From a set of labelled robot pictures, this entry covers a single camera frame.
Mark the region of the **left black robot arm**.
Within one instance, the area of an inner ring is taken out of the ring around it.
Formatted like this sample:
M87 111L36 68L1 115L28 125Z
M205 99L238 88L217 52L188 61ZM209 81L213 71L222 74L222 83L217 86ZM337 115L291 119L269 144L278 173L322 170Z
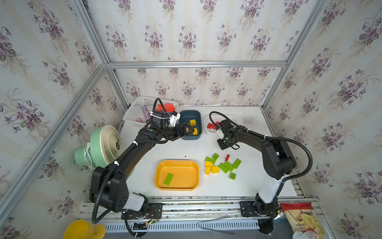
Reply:
M134 211L139 217L147 214L148 200L140 193L129 192L126 183L140 159L157 144L165 144L195 130L188 123L179 123L180 114L167 112L160 98L154 101L150 119L138 132L133 143L112 163L98 166L92 173L90 200L93 202L91 222L97 224L110 212Z

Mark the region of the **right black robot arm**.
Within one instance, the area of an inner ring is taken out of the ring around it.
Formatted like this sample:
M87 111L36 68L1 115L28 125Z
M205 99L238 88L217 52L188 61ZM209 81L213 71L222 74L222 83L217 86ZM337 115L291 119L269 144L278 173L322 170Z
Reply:
M274 218L278 210L279 194L288 180L300 178L309 173L313 165L311 152L296 140L259 134L234 123L230 119L222 120L216 126L216 129L219 135L217 143L220 149L233 148L234 145L241 142L262 153L266 176L260 191L256 194L253 205L244 207L242 216L247 217L248 213L255 213L258 216L265 217L265 219L258 221L258 231L264 235L272 233L274 230ZM308 158L306 169L295 175L290 175L296 167L296 160L288 143L300 147Z

